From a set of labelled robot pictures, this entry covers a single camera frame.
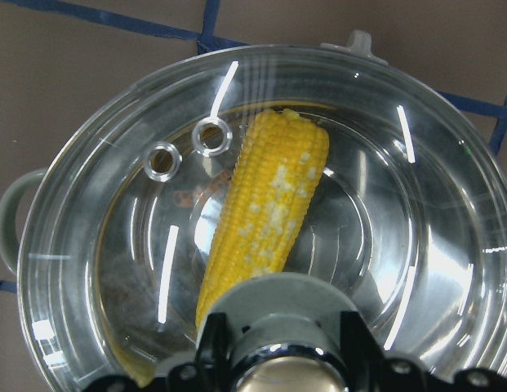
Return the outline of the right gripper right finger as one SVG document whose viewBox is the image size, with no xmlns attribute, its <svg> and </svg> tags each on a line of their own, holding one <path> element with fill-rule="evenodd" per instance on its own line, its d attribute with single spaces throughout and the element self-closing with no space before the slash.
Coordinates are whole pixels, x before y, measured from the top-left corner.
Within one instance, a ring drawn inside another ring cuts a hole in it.
<svg viewBox="0 0 507 392">
<path fill-rule="evenodd" d="M 340 313 L 340 356 L 351 391 L 387 391 L 385 356 L 356 311 Z"/>
</svg>

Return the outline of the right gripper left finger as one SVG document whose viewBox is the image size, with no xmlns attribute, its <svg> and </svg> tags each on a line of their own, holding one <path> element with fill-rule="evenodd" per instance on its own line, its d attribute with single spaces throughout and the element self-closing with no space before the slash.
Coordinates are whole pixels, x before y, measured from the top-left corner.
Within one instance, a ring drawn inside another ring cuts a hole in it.
<svg viewBox="0 0 507 392">
<path fill-rule="evenodd" d="M 193 391 L 227 391 L 229 387 L 229 329 L 225 313 L 207 316 L 195 354 Z"/>
</svg>

